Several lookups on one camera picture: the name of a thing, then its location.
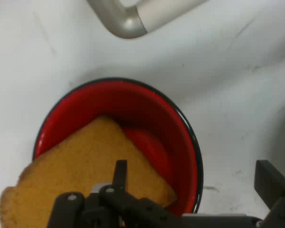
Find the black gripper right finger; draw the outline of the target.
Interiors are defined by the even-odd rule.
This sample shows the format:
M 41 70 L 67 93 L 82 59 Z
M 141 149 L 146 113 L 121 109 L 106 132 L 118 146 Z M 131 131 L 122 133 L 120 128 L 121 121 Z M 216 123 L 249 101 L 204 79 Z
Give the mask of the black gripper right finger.
M 258 160 L 254 189 L 270 210 L 256 227 L 285 228 L 285 176 L 268 160 Z

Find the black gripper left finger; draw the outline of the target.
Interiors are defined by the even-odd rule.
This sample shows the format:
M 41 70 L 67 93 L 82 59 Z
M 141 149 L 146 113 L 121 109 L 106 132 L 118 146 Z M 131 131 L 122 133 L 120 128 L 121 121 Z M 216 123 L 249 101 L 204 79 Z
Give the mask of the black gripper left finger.
M 118 160 L 113 181 L 97 193 L 59 195 L 49 228 L 176 228 L 181 219 L 148 198 L 137 199 L 125 190 L 127 161 Z

